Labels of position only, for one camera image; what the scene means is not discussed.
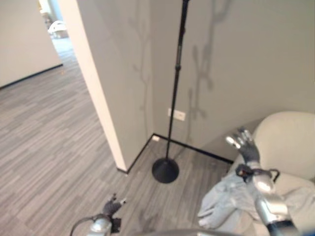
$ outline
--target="electrical outlet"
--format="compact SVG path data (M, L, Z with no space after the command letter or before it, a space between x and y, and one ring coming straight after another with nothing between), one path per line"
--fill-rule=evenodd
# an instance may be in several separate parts
M171 109L170 108L168 109L168 116L169 117L171 116ZM174 115L173 115L174 119L185 121L185 117L186 117L185 112L180 112L180 111L174 110Z

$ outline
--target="doorway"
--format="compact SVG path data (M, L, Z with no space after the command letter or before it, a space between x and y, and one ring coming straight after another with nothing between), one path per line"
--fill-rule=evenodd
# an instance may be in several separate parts
M60 59L64 63L66 60L65 57L69 54L73 54L73 47L68 37L58 0L37 0L37 5L46 25L47 32L50 35Z

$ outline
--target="black baseboard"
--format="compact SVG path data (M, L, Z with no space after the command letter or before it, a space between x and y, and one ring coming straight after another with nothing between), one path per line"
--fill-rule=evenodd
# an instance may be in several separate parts
M167 137L165 137L165 136L163 136L163 135L156 134L156 133L154 133L153 135L158 136L158 137L160 137L160 138L162 138L162 139L167 140ZM224 158L224 157L222 157L222 156L215 155L215 154L213 154L213 153L211 153L211 152L208 152L208 151L205 151L205 150L201 150L201 149L199 149L199 148L196 148L196 147L193 147L193 146L190 146L190 145L181 143L181 142L179 142L179 141L176 141L176 140L171 139L171 142L172 142L172 143L175 143L175 144L178 144L178 145L181 145L181 146L183 146L183 147L185 147L185 148L192 149L192 150L197 151L197 152L199 152L199 153L202 153L202 154L204 154L204 155L206 155L206 156L210 156L210 157L212 157L212 158L214 158L214 159L217 159L217 160L220 160L220 161L224 161L224 162L226 162L226 163L228 163L228 164L232 164L232 163L233 163L233 161L231 161L231 160L229 160L229 159L226 159L226 158Z
M154 135L160 137L161 139L167 140L167 137L165 137L165 136L163 136L163 135L160 135L160 134L153 133L153 134L150 136L150 138L147 140L147 142L144 144L143 148L141 149L141 151L140 151L139 154L137 155L136 159L133 161L132 165L128 168L128 170L127 170L127 171L124 171L124 170L119 169L119 168L117 168L117 170L118 170L119 172L122 172L122 173L128 175L129 172L130 172L130 170L131 170L131 168L134 166L134 164L136 163L136 161L138 160L138 158L141 156L143 150L147 147L147 145L149 144L150 140L152 139L152 137L153 137ZM196 147L193 147L193 146L190 146L190 145L181 143L181 142L176 141L176 140L173 140L173 139L171 139L171 142L172 142L172 143L175 143L175 144L178 144L178 145L181 145L181 146L183 146L183 147L185 147L185 148L192 149L192 150L194 150L194 151L197 151L197 152L199 152L199 153L202 153L202 154L204 154L204 155L206 155L206 156L209 156L209 157L212 157L212 158L214 158L214 159L217 159L217 160L220 160L220 161L224 161L224 162L226 162L226 163L228 163L228 164L233 164L233 161L231 161L231 160L229 160L229 159L226 159L226 158L224 158L224 157L222 157L222 156L215 155L215 154L213 154L213 153L211 153L211 152L208 152L208 151L205 151L205 150L201 150L201 149L199 149L199 148L196 148Z
M10 84L4 85L4 86L0 87L0 89L7 88L7 87L9 87L9 86L12 86L12 85L18 83L18 82L21 82L21 81L23 81L23 80L29 79L29 78L31 78L31 77L33 77L33 76L39 75L39 74L44 73L44 72L47 72L47 71L49 71L49 70L58 68L58 67L60 67L60 66L63 66L63 64L61 63L60 65L56 65L56 66L50 67L50 68L48 68L48 69L39 71L39 72L37 72L37 73L35 73L35 74L31 74L31 75L29 75L29 76L27 76L27 77L21 78L21 79L19 79L19 80L17 80L17 81L14 81L14 82L10 83Z
M147 142L144 144L143 148L141 149L141 151L139 152L139 154L137 155L136 159L133 161L133 163L131 164L131 166L128 168L128 170L127 170L127 171L124 171L124 170L122 170L122 169L117 168L117 170L118 170L119 172L122 172L122 173L124 173L124 174L126 174L126 175L129 174L131 168L134 166L134 164L136 163L136 161L138 160L138 158L141 156L142 152L144 151L144 149L145 149L145 148L147 147L147 145L149 144L149 142L150 142L150 140L152 139L152 136L153 136L153 135L154 135L154 134L152 134L152 135L149 137L149 139L148 139Z

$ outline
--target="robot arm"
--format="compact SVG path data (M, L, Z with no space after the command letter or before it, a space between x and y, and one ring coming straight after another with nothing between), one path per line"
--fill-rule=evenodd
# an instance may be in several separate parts
M248 130L240 128L239 134L228 136L226 141L243 156L245 165L240 164L236 174L242 177L252 193L255 207L271 236L298 236L287 206L276 193L271 170L263 170L257 146Z

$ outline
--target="wall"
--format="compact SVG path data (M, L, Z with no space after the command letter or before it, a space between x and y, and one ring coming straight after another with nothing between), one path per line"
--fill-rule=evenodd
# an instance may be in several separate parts
M128 169L153 132L149 1L77 2Z
M104 91L100 84L100 78L89 47L77 0L59 0L59 5L67 25L67 31L70 36L76 58L90 92L100 123L106 135L107 142L115 159L116 166L122 170L127 170L113 125L113 120L108 109Z
M152 0L155 132L167 135L181 0ZM229 159L235 127L283 110L314 112L313 0L189 1L173 137Z
M61 64L36 1L1 1L0 15L0 87Z

